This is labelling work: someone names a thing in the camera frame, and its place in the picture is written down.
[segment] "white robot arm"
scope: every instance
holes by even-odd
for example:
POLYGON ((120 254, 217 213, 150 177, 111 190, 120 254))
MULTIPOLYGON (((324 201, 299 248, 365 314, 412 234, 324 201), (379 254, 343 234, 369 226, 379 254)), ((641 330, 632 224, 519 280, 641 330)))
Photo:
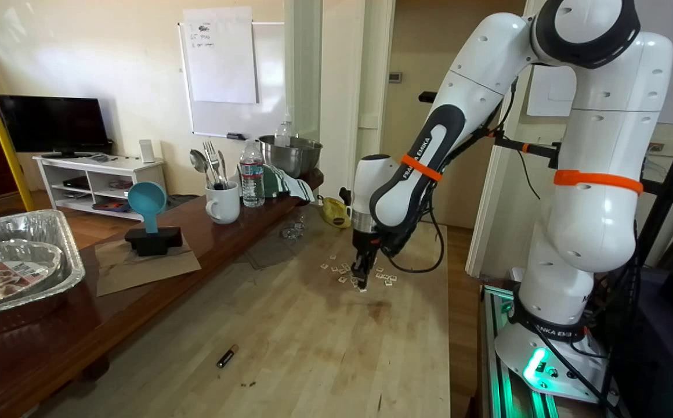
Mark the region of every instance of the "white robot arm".
POLYGON ((634 0, 548 0, 533 19, 487 16, 452 60, 412 150, 400 162, 369 156, 358 165, 356 285, 366 285, 379 250, 402 250, 443 167, 480 136, 519 73, 532 63, 572 64, 577 84, 555 190, 533 227, 516 318, 494 349, 533 391, 604 402, 606 361, 581 315, 595 273, 634 254, 641 165, 670 60, 666 38, 641 32, 634 0))

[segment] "paper on wall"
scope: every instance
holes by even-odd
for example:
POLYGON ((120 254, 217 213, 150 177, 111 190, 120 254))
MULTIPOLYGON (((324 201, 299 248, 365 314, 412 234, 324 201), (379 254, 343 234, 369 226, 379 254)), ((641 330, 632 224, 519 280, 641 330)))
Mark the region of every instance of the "paper on wall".
POLYGON ((258 102, 251 6, 186 9, 181 41, 196 102, 258 102))

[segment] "doorway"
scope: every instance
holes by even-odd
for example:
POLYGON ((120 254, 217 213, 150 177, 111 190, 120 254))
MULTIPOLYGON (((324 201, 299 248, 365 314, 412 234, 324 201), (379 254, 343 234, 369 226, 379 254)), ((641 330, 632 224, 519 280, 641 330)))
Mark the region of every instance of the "doorway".
MULTIPOLYGON (((422 91, 437 91, 456 54, 473 28, 494 12, 523 13, 524 0, 396 0, 389 52, 393 81, 386 91, 384 149, 402 156, 420 132, 430 104, 422 91)), ((493 142, 480 140, 447 169, 434 192, 438 224, 473 227, 493 142)))

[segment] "white shelf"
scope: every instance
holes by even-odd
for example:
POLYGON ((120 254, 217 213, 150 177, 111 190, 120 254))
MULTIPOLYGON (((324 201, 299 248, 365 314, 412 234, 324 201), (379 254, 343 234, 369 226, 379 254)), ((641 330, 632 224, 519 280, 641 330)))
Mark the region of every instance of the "white shelf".
POLYGON ((65 192, 78 192, 78 196, 90 196, 89 188, 70 188, 70 185, 63 185, 63 184, 51 184, 54 190, 65 190, 65 192))
POLYGON ((48 199, 56 208, 89 212, 113 218, 141 221, 135 212, 97 208, 103 201, 127 204, 127 190, 140 181, 153 181, 166 188, 162 160, 108 160, 90 158, 41 158, 36 156, 48 199), (85 179, 89 188, 73 188, 65 181, 85 179))
POLYGON ((126 188, 97 188, 96 196, 111 198, 111 199, 127 199, 127 190, 126 188))

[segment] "white cabinet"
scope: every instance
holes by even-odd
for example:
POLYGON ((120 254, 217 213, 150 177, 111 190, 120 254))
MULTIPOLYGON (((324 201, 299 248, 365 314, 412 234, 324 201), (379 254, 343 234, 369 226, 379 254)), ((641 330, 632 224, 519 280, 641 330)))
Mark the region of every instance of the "white cabinet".
POLYGON ((127 204, 127 190, 140 181, 166 188, 166 162, 130 158, 36 158, 44 190, 56 208, 90 212, 101 217, 141 221, 127 204))

